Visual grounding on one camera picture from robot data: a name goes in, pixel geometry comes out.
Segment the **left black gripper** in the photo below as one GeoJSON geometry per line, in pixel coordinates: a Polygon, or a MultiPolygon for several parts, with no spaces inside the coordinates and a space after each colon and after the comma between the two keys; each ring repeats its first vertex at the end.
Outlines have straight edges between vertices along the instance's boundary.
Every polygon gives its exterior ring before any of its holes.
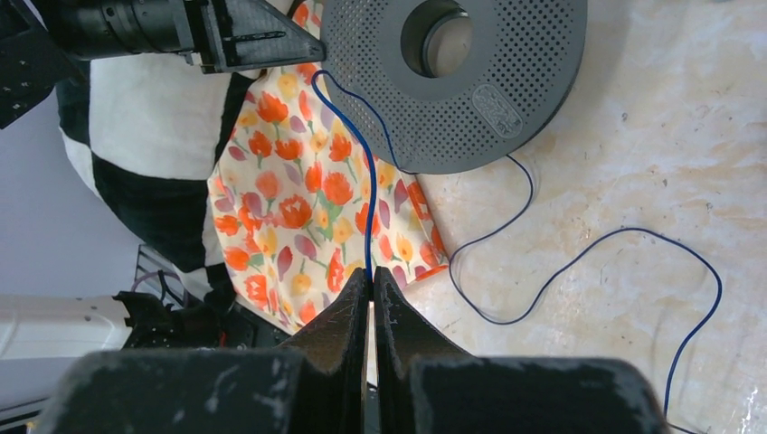
{"type": "Polygon", "coordinates": [[[79,62],[188,54],[204,73],[323,61],[326,46],[267,1],[3,1],[1,126],[40,104],[79,62]]]}

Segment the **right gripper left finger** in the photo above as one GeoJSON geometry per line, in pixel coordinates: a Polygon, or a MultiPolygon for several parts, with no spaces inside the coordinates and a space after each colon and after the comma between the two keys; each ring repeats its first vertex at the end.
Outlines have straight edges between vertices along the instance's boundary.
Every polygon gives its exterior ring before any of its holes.
{"type": "Polygon", "coordinates": [[[338,297],[279,346],[291,361],[287,433],[362,433],[370,282],[356,269],[338,297]]]}

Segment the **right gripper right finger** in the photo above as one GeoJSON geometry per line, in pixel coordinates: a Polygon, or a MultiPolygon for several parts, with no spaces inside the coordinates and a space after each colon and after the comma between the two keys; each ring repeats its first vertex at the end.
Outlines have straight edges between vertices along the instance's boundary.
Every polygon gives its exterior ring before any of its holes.
{"type": "Polygon", "coordinates": [[[389,269],[375,270],[372,297],[381,432],[431,433],[434,391],[424,375],[435,364],[473,356],[406,300],[389,269]]]}

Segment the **dark grey cable spool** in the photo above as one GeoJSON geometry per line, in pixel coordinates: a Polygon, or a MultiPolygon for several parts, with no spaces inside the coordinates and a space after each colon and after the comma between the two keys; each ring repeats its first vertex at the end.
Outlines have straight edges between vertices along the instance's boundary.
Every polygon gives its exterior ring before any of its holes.
{"type": "Polygon", "coordinates": [[[582,62],[584,1],[328,1],[332,103],[404,171],[472,170],[552,120],[582,62]]]}

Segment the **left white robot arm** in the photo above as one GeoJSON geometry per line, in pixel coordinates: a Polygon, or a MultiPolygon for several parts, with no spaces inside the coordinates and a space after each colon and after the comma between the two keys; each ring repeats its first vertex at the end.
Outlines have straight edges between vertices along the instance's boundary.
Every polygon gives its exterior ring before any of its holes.
{"type": "Polygon", "coordinates": [[[295,1],[4,1],[1,124],[58,102],[71,165],[170,270],[155,295],[1,298],[5,360],[225,344],[235,294],[208,181],[251,85],[319,61],[295,1]]]}

